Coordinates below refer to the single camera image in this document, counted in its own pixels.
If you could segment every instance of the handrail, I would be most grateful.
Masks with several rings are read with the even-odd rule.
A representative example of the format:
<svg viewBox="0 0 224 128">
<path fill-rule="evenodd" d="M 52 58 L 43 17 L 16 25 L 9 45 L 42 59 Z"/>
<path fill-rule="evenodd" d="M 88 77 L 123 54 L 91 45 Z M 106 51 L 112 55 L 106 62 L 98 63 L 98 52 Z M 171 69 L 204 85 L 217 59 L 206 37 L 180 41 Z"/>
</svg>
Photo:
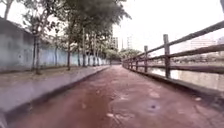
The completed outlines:
<svg viewBox="0 0 224 128">
<path fill-rule="evenodd" d="M 188 40 L 191 40 L 193 38 L 208 34 L 210 32 L 214 32 L 216 30 L 224 28 L 224 21 L 218 22 L 214 25 L 211 25 L 207 28 L 204 28 L 200 31 L 188 34 L 180 39 L 168 42 L 168 35 L 164 34 L 164 44 L 153 48 L 151 50 L 145 50 L 144 53 L 141 53 L 137 56 L 134 56 L 132 58 L 128 58 L 123 61 L 123 67 L 132 69 L 135 67 L 136 70 L 138 70 L 138 67 L 143 67 L 146 71 L 148 68 L 163 68 L 165 69 L 165 76 L 167 79 L 170 78 L 170 71 L 171 70 L 184 70 L 184 71 L 194 71 L 194 72 L 205 72 L 205 73 L 216 73 L 216 74 L 224 74 L 224 67 L 221 66 L 184 66 L 184 65 L 176 65 L 173 66 L 170 64 L 171 60 L 175 57 L 183 57 L 183 56 L 192 56 L 192 55 L 200 55 L 200 54 L 205 54 L 205 53 L 211 53 L 211 52 L 220 52 L 224 51 L 224 44 L 218 44 L 218 45 L 212 45 L 208 47 L 202 47 L 202 48 L 197 48 L 194 50 L 188 50 L 184 52 L 178 52 L 174 54 L 170 54 L 170 46 L 179 44 Z M 154 51 L 160 50 L 164 48 L 164 54 L 155 56 L 155 57 L 149 57 L 148 55 Z M 161 60 L 164 59 L 165 65 L 149 65 L 148 63 L 153 60 Z"/>
</svg>

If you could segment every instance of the building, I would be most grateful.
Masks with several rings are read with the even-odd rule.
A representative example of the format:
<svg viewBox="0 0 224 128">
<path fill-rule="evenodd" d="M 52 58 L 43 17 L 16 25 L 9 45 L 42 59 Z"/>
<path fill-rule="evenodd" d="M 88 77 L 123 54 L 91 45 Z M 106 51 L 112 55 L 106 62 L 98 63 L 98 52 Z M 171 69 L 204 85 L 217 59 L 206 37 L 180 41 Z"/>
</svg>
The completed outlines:
<svg viewBox="0 0 224 128">
<path fill-rule="evenodd" d="M 132 36 L 127 38 L 127 48 L 132 49 Z"/>
<path fill-rule="evenodd" d="M 178 52 L 193 50 L 193 49 L 198 49 L 198 48 L 203 48 L 203 47 L 209 47 L 212 45 L 217 45 L 217 41 L 201 36 L 201 37 L 194 38 L 192 40 L 180 43 L 181 49 Z M 214 56 L 217 54 L 216 53 L 207 53 L 207 54 L 202 54 L 201 56 L 208 57 L 210 55 Z"/>
<path fill-rule="evenodd" d="M 110 48 L 118 51 L 118 37 L 112 37 Z"/>
</svg>

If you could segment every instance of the curb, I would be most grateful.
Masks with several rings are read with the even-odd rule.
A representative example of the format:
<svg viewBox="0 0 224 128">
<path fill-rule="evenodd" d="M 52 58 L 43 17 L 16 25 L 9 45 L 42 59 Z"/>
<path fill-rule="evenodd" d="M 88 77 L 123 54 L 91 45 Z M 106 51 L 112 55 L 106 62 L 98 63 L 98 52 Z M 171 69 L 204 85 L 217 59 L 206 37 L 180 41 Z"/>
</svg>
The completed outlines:
<svg viewBox="0 0 224 128">
<path fill-rule="evenodd" d="M 96 72 L 94 72 L 92 74 L 86 75 L 86 76 L 84 76 L 83 78 L 81 78 L 81 79 L 79 79 L 77 81 L 74 81 L 74 82 L 72 82 L 70 84 L 67 84 L 67 85 L 65 85 L 63 87 L 60 87 L 58 89 L 55 89 L 52 92 L 46 93 L 46 94 L 42 95 L 39 98 L 36 98 L 36 99 L 34 99 L 34 100 L 30 101 L 30 102 L 27 102 L 25 104 L 22 104 L 22 105 L 20 105 L 20 106 L 18 106 L 16 108 L 12 109 L 11 111 L 5 112 L 6 121 L 7 122 L 12 122 L 13 120 L 18 118 L 19 116 L 29 112 L 29 110 L 32 108 L 32 106 L 44 103 L 44 102 L 48 101 L 49 99 L 51 99 L 51 98 L 53 98 L 53 97 L 55 97 L 55 96 L 57 96 L 57 95 L 59 95 L 59 94 L 61 94 L 63 92 L 65 92 L 65 91 L 75 87 L 74 84 L 78 84 L 79 82 L 82 82 L 82 81 L 88 79 L 89 77 L 91 77 L 91 76 L 93 76 L 93 75 L 95 75 L 97 73 L 100 73 L 100 72 L 102 72 L 102 71 L 104 71 L 104 70 L 106 70 L 108 68 L 109 68 L 109 66 L 103 67 L 102 69 L 99 69 L 98 71 L 96 71 Z"/>
</svg>

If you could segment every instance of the fence post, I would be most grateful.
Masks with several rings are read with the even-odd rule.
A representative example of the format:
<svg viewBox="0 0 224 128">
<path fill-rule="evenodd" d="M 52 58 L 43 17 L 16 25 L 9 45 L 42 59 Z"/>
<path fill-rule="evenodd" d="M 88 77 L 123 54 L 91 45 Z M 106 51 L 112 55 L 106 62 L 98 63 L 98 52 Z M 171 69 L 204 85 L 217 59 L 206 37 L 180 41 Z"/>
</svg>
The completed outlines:
<svg viewBox="0 0 224 128">
<path fill-rule="evenodd" d="M 131 69 L 133 70 L 133 60 L 134 59 L 131 59 Z"/>
<path fill-rule="evenodd" d="M 167 34 L 163 35 L 163 40 L 164 40 L 164 51 L 165 51 L 165 76 L 166 78 L 170 78 L 170 46 L 168 45 L 169 43 L 169 38 Z"/>
<path fill-rule="evenodd" d="M 145 50 L 145 61 L 144 61 L 144 65 L 145 65 L 145 73 L 148 72 L 148 63 L 147 63 L 147 57 L 148 57 L 148 46 L 144 46 L 144 50 Z"/>
<path fill-rule="evenodd" d="M 135 66 L 136 71 L 138 71 L 138 57 L 135 58 Z"/>
<path fill-rule="evenodd" d="M 130 59 L 128 59 L 128 69 L 130 69 Z"/>
</svg>

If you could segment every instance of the wall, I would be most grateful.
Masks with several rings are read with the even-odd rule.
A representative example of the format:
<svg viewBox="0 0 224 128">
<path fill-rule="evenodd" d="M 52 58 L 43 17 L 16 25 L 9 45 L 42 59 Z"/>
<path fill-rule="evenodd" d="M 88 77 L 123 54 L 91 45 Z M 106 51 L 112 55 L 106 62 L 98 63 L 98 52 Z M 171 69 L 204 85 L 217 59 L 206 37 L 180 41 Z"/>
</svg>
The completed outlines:
<svg viewBox="0 0 224 128">
<path fill-rule="evenodd" d="M 30 33 L 0 18 L 0 72 L 30 70 L 33 62 L 33 40 Z M 55 47 L 46 43 L 41 43 L 40 47 L 41 67 L 55 66 Z M 67 53 L 58 49 L 57 56 L 58 65 L 66 65 Z M 78 64 L 76 53 L 72 53 L 71 64 Z M 106 60 L 100 59 L 100 65 L 102 64 L 106 64 Z"/>
</svg>

